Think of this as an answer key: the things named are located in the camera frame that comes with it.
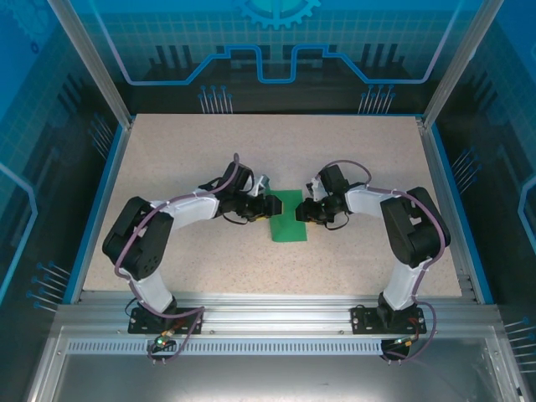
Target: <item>black mounting bracket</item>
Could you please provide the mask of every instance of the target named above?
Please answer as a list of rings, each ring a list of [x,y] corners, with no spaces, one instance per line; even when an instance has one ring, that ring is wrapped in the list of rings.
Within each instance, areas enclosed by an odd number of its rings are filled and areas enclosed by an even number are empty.
[[[191,308],[175,308],[173,314],[182,314],[183,312],[190,312]],[[131,311],[131,318],[128,323],[128,333],[137,334],[154,334],[158,335],[171,327],[175,327],[182,321],[180,327],[175,329],[175,334],[184,335],[188,332],[189,328],[193,325],[193,320],[197,317],[197,314],[192,314],[188,317],[179,318],[176,320],[167,320],[160,318],[148,312],[145,308],[135,307]],[[203,316],[199,319],[193,330],[193,335],[199,335],[203,326]]]
[[[414,335],[415,325],[411,323],[414,318],[419,328],[419,334],[426,333],[425,316],[421,308],[413,307],[404,310],[404,316],[392,325],[386,327],[384,320],[378,314],[377,307],[357,306],[350,309],[350,321],[352,323],[353,335]]]

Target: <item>green fabric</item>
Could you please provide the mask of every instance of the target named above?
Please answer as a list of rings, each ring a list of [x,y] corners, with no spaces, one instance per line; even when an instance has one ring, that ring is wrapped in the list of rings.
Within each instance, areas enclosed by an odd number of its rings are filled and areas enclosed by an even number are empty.
[[[283,214],[270,218],[271,239],[278,243],[307,241],[305,222],[296,220],[296,207],[303,201],[301,190],[270,190],[283,203]]]

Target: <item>beige work surface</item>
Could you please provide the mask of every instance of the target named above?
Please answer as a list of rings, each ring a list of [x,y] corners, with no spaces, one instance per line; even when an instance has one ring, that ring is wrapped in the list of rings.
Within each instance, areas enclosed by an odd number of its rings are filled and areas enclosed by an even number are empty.
[[[301,189],[334,159],[360,161],[383,188],[435,192],[414,117],[138,115],[126,147],[85,290],[128,290],[102,253],[106,233],[134,196],[164,200],[220,176],[233,153],[266,174],[271,188]],[[344,166],[350,182],[364,179]],[[394,256],[382,219],[352,215],[330,232],[307,225],[307,242],[271,241],[267,220],[238,226],[222,218],[171,234],[160,269],[171,291],[295,295],[375,295]],[[450,251],[433,266],[421,295],[460,296]]]

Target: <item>robotic arm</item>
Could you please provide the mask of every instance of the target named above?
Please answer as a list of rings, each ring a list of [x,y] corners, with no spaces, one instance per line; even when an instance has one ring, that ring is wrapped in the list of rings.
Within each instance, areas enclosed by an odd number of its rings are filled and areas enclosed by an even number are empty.
[[[221,191],[208,194],[232,177],[232,162],[221,178],[199,186],[193,197],[168,204],[148,222],[123,260],[120,273],[130,278],[136,293],[153,310],[174,314],[176,302],[163,283],[158,269],[169,235],[177,229],[200,220],[217,218],[229,212],[238,214],[245,224],[259,218],[281,214],[281,201],[273,195],[265,195],[270,179],[266,175],[255,178],[248,167],[239,165],[232,181]],[[140,197],[131,198],[106,236],[103,252],[115,264],[135,228],[163,201],[148,202]]]
[[[413,291],[424,265],[440,250],[436,227],[409,199],[392,192],[380,193],[365,183],[350,184],[338,165],[325,167],[307,188],[312,198],[306,198],[297,207],[296,220],[315,222],[332,229],[327,224],[332,224],[340,213],[347,216],[368,214],[384,219],[391,250],[396,257],[394,272],[379,295],[376,313],[364,314],[363,320],[358,320],[359,325],[354,326],[354,333],[356,329],[363,329],[363,333],[405,333],[401,328],[407,327],[409,318],[422,318],[422,312],[414,303]],[[414,188],[407,194],[430,211],[441,227],[446,246],[449,245],[450,233],[428,192],[424,188]]]

